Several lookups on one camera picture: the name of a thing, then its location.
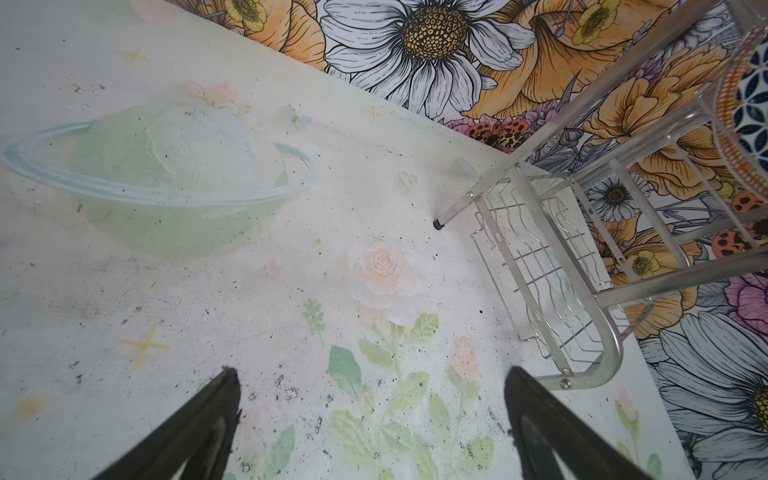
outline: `metal rack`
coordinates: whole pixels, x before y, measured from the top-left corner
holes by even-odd
[[[610,380],[621,366],[622,342],[654,306],[654,299],[684,288],[714,280],[768,269],[768,246],[760,246],[744,224],[768,217],[768,207],[737,216],[706,180],[677,140],[707,122],[722,132],[757,166],[752,154],[740,146],[736,136],[714,112],[718,81],[702,87],[692,101],[667,113],[647,130],[599,157],[576,174],[547,174],[532,171],[526,160],[547,141],[568,127],[580,114],[600,101],[638,65],[684,33],[718,0],[683,3],[657,31],[648,35],[626,55],[576,96],[559,115],[521,145],[507,161],[480,180],[446,212],[438,215],[441,230],[471,204],[477,208],[479,228],[472,233],[488,274],[522,343],[533,342],[557,373],[539,376],[548,389],[586,389]],[[749,10],[739,3],[738,9]],[[766,20],[756,12],[741,18],[745,30],[742,45],[756,45],[768,34]],[[727,65],[720,73],[734,65]],[[717,201],[727,218],[683,233],[670,231],[650,204],[627,168],[662,147],[672,147],[697,172],[700,181]],[[657,235],[677,261],[677,270],[641,279],[595,213],[585,187],[609,174],[627,188]],[[616,259],[629,283],[612,286],[583,215],[588,216]],[[683,245],[723,230],[738,230],[750,249],[737,255],[692,264]],[[623,307],[644,304],[639,315],[629,319]],[[524,318],[517,312],[525,312]]]

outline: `floral backdrop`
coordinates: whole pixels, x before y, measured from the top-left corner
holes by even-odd
[[[507,153],[678,6],[676,0],[170,1]],[[605,154],[689,101],[739,41],[726,5],[718,5],[531,162],[572,172]],[[761,205],[727,169],[709,126],[678,144],[737,213]],[[631,175],[675,233],[726,217],[676,149],[639,160]],[[638,276],[676,268],[618,179],[591,186],[588,196]],[[768,241],[768,220],[746,227]],[[594,238],[614,285],[627,283],[604,239],[597,232]],[[700,262],[745,247],[738,233],[726,232],[684,251]],[[698,478],[768,478],[767,294],[763,273],[685,289],[657,300],[636,331]]]

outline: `blue planet ring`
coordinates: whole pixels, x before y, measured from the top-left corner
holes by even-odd
[[[184,189],[161,190],[121,184],[55,167],[46,167],[32,153],[35,145],[39,142],[79,134],[87,130],[94,122],[49,128],[28,135],[6,146],[2,152],[3,155],[0,156],[0,161],[15,174],[59,190],[105,200],[155,207],[245,207],[293,197],[307,190],[315,180],[314,165],[310,158],[296,148],[285,144],[275,144],[275,147],[282,154],[298,157],[309,169],[300,179],[289,185],[282,185],[261,192],[225,194],[186,192]]]

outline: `yellow flower center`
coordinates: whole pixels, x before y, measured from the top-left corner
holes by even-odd
[[[605,201],[607,201],[610,205],[621,205],[628,199],[629,192],[624,185],[618,185],[614,188],[611,188],[605,194]]]
[[[243,20],[251,22],[265,22],[264,7],[256,0],[232,0],[232,4],[242,16]]]
[[[758,390],[752,399],[752,409],[763,424],[763,428],[768,430],[768,387]]]
[[[422,60],[441,60],[455,53],[467,38],[467,19],[443,7],[415,10],[402,27],[406,50]]]
[[[634,270],[640,278],[644,278],[650,273],[653,273],[653,258],[638,257],[635,259],[634,263],[632,263],[632,270]]]
[[[600,31],[601,28],[603,28],[605,21],[608,20],[610,14],[611,10],[609,8],[600,7],[595,10],[595,12],[587,19],[587,23],[584,24],[582,35],[584,37],[590,37],[595,32]]]

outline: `yellow star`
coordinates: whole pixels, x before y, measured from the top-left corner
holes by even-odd
[[[366,108],[363,111],[371,116],[371,121],[374,121],[376,119],[376,117],[379,116],[379,112],[376,111],[376,107]]]
[[[150,328],[149,333],[147,334],[147,337],[144,339],[143,342],[136,342],[134,340],[120,341],[120,343],[123,343],[124,345],[134,345],[141,348],[141,350],[139,350],[139,357],[136,359],[136,363],[134,363],[134,370],[137,369],[141,364],[141,360],[144,359],[144,356],[147,354],[147,350],[149,349],[149,347],[152,347],[155,349],[170,350],[170,347],[168,345],[161,345],[160,343],[152,343],[152,337],[154,336],[155,330],[157,330],[157,324],[153,325],[152,328]]]
[[[144,56],[144,52],[140,48],[134,51],[126,51],[125,56],[130,63],[136,63],[139,61],[149,61],[149,58]]]

